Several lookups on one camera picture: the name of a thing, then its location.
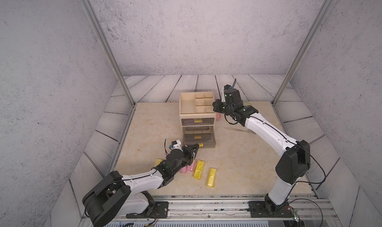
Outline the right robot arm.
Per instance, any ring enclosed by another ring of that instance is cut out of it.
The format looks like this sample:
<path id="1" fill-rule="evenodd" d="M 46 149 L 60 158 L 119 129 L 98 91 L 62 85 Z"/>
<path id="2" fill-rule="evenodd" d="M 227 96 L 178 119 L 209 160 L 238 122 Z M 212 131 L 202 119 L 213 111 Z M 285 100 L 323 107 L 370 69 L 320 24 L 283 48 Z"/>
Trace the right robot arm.
<path id="1" fill-rule="evenodd" d="M 275 170 L 277 179 L 266 195 L 266 206 L 270 211 L 286 205 L 287 198 L 310 168 L 310 146 L 302 140 L 286 135 L 268 122 L 251 105 L 244 106 L 240 92 L 231 85 L 225 85 L 221 99 L 213 103 L 213 111 L 230 116 L 235 124 L 241 124 L 262 138 L 280 156 Z"/>

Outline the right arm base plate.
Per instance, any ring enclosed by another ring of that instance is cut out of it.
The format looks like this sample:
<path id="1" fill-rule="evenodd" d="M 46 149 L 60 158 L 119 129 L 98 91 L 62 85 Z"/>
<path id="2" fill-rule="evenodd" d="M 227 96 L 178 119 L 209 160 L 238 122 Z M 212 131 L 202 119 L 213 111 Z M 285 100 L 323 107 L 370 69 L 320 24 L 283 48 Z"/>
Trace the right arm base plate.
<path id="1" fill-rule="evenodd" d="M 294 213 L 291 207 L 288 206 L 288 202 L 284 202 L 281 205 L 275 205 L 272 201 L 250 201 L 248 202 L 252 218 L 293 218 Z"/>

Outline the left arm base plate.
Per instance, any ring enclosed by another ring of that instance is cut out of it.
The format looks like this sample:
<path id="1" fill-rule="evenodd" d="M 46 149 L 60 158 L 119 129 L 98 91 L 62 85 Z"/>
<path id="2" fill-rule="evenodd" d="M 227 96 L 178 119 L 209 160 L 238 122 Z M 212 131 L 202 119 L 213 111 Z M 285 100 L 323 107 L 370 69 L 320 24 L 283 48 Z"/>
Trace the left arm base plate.
<path id="1" fill-rule="evenodd" d="M 127 219 L 166 219 L 168 218 L 169 202 L 155 202 L 141 214 L 127 214 Z"/>

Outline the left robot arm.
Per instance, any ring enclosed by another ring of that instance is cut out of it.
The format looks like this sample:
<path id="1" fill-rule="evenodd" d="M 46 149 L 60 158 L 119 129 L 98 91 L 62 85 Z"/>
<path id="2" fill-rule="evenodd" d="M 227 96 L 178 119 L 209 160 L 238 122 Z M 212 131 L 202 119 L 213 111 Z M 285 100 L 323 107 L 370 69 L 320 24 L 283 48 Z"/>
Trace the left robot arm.
<path id="1" fill-rule="evenodd" d="M 174 180 L 175 175 L 196 159 L 199 145 L 180 146 L 172 142 L 172 150 L 150 171 L 136 175 L 110 172 L 82 199 L 85 213 L 95 227 L 104 227 L 116 217 L 166 218 L 168 202 L 156 202 L 148 192 L 160 189 Z"/>

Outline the yellow bag roll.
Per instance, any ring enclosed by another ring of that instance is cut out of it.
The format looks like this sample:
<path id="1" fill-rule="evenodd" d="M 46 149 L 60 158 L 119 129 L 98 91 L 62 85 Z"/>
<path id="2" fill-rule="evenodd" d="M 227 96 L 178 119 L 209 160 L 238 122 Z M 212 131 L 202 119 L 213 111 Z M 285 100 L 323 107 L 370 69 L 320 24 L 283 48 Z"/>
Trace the yellow bag roll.
<path id="1" fill-rule="evenodd" d="M 209 174 L 208 174 L 208 179 L 207 179 L 207 186 L 210 187 L 210 188 L 213 188 L 214 185 L 215 185 L 216 173 L 217 173 L 217 169 L 216 168 L 210 168 L 209 169 Z"/>
<path id="2" fill-rule="evenodd" d="M 205 166 L 205 162 L 202 160 L 198 160 L 194 169 L 194 174 L 193 174 L 193 177 L 195 179 L 200 180 L 202 178 L 204 166 Z"/>
<path id="3" fill-rule="evenodd" d="M 158 166 L 162 161 L 163 161 L 163 159 L 156 159 L 154 167 Z"/>

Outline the beige drawer organizer cabinet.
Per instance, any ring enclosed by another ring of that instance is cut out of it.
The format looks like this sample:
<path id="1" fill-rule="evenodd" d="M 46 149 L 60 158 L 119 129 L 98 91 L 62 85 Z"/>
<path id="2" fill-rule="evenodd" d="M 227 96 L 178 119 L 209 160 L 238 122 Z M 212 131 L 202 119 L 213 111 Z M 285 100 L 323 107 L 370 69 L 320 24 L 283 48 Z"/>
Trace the beige drawer organizer cabinet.
<path id="1" fill-rule="evenodd" d="M 216 120 L 216 112 L 213 111 L 214 101 L 213 92 L 180 93 L 180 121 L 183 118 L 203 117 L 213 117 Z"/>

